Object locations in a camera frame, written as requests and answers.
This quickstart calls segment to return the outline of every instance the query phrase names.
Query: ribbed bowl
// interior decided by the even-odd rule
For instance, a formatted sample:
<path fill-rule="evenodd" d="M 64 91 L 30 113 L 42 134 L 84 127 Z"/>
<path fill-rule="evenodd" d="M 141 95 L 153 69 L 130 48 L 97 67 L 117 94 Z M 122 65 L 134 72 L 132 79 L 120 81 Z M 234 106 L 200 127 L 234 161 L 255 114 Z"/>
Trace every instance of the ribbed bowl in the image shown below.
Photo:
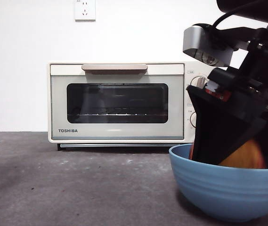
<path fill-rule="evenodd" d="M 245 222 L 268 214 L 268 169 L 210 165 L 188 159 L 190 144 L 170 148 L 171 166 L 182 194 L 206 214 Z"/>

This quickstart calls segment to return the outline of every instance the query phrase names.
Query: oven window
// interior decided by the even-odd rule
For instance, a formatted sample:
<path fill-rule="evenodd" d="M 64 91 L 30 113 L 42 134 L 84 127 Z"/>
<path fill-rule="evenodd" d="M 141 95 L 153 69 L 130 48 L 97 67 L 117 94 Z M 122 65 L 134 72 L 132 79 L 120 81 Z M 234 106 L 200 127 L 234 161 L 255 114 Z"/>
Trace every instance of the oven window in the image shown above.
<path fill-rule="evenodd" d="M 168 86 L 72 83 L 67 87 L 67 118 L 70 123 L 165 123 Z"/>

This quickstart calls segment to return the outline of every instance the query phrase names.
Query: gray concrete floor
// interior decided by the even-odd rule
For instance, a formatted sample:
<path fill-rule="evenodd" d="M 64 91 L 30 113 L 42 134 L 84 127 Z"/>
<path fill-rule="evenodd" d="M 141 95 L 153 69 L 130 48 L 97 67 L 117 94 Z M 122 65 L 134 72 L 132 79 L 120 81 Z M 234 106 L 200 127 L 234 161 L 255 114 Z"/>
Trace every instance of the gray concrete floor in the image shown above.
<path fill-rule="evenodd" d="M 47 133 L 0 132 L 0 226 L 232 225 L 182 196 L 166 149 L 56 148 Z"/>

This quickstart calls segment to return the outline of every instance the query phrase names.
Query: electrical socket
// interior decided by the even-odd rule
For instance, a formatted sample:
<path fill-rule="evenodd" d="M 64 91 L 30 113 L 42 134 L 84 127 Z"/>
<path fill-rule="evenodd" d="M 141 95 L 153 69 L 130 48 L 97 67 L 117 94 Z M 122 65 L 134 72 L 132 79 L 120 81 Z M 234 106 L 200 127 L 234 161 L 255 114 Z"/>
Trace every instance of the electrical socket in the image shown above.
<path fill-rule="evenodd" d="M 96 20 L 96 0 L 74 0 L 75 20 Z"/>

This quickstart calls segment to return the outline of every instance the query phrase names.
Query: oven dial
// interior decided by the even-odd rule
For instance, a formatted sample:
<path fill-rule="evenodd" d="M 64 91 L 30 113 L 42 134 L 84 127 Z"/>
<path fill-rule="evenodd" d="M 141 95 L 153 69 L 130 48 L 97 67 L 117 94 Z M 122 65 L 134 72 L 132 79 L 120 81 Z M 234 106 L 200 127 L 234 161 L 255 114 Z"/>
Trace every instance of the oven dial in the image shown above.
<path fill-rule="evenodd" d="M 192 86 L 196 86 L 196 87 L 198 87 L 198 88 L 203 89 L 204 86 L 205 86 L 205 84 L 206 84 L 206 82 L 207 82 L 206 77 L 204 77 L 204 76 L 197 76 L 197 77 L 194 77 L 194 78 L 191 80 L 190 85 L 192 85 Z"/>
<path fill-rule="evenodd" d="M 196 126 L 196 113 L 193 112 L 189 118 L 190 124 L 195 127 Z"/>

